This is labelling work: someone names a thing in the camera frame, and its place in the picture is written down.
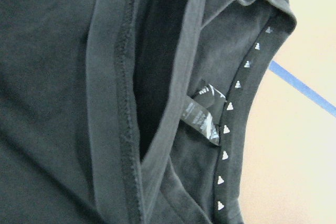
black fabric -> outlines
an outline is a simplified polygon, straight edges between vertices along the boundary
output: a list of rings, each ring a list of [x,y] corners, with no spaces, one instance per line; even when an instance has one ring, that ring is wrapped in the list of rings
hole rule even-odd
[[[0,223],[242,222],[244,122],[295,27],[288,0],[1,0],[0,12]],[[180,122],[185,97],[209,83],[227,95],[274,16],[218,194],[221,148]]]

blue line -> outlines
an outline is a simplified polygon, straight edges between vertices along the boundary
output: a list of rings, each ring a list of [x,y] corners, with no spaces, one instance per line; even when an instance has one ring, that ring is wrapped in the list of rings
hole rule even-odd
[[[300,81],[298,78],[293,76],[290,72],[288,72],[282,66],[277,64],[275,61],[271,62],[268,69],[271,70],[276,75],[278,75],[279,77],[281,77],[282,79],[284,79],[286,82],[288,82],[294,88],[299,90],[306,97],[308,97],[313,102],[317,103],[323,109],[325,109],[330,114],[332,114],[333,116],[336,117],[336,107],[334,105],[332,105],[330,102],[328,102],[322,96],[320,96],[315,91],[310,89],[307,85],[305,85],[302,81]]]

white triangle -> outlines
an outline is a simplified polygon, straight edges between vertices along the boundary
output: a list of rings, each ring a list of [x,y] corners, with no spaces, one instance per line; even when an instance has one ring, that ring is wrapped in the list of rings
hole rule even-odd
[[[224,125],[224,130],[223,130],[223,133],[226,134],[226,133],[229,133],[230,132],[230,129]]]
[[[250,67],[250,62],[247,60],[245,65],[244,65],[244,68],[249,68]]]
[[[223,157],[222,157],[222,160],[226,160],[228,159],[229,156],[227,155],[226,151],[223,151]]]
[[[227,109],[226,110],[233,110],[233,105],[232,103],[230,102],[229,105],[227,106]]]
[[[224,205],[218,201],[218,211],[222,210],[224,208]]]
[[[267,27],[265,32],[270,34],[271,32],[273,32],[273,29],[269,26],[269,27]]]
[[[235,85],[235,88],[236,88],[236,89],[239,89],[239,88],[241,88],[241,87],[242,87],[242,86],[240,85],[240,81],[237,81],[237,82],[236,82],[236,85]]]
[[[222,179],[221,176],[218,176],[218,182],[217,182],[217,184],[220,185],[222,183],[224,183],[224,180]]]

floor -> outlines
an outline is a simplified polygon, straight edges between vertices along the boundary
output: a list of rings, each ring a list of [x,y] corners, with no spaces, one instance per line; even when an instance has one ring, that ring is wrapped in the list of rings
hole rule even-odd
[[[248,118],[240,205],[247,224],[335,224],[335,0],[290,5],[297,28]]]

black tag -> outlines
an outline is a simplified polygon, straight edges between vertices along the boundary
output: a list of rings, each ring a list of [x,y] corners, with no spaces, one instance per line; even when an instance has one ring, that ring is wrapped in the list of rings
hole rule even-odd
[[[219,125],[225,102],[225,95],[215,89],[211,84],[203,87],[193,99],[205,107],[213,117],[214,124]]]
[[[181,120],[219,146],[218,125],[213,123],[211,113],[192,98],[186,96]]]

